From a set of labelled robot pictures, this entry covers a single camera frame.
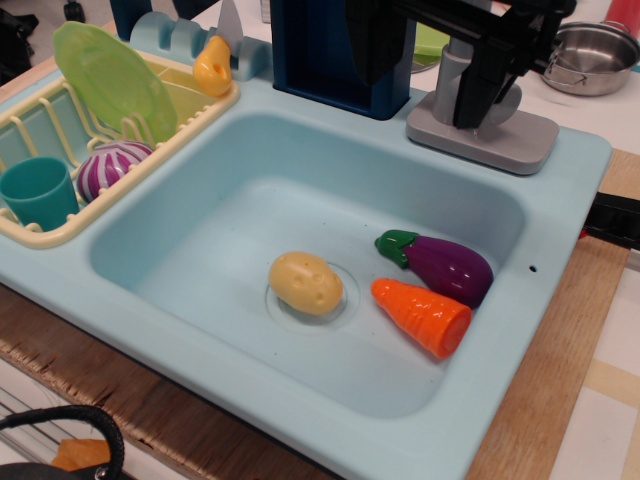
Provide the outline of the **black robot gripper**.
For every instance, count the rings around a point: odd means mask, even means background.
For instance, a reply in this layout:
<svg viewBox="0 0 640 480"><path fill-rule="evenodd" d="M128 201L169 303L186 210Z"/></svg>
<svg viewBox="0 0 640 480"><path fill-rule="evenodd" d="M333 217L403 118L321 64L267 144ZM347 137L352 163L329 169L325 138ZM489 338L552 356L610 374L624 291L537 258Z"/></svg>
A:
<svg viewBox="0 0 640 480"><path fill-rule="evenodd" d="M473 48L460 75L453 125L478 129L500 125L517 111L524 72L543 71L556 49L561 21L574 1L509 1L502 15L465 1L347 1L346 26L359 79L373 85L412 55L415 22Z"/></svg>

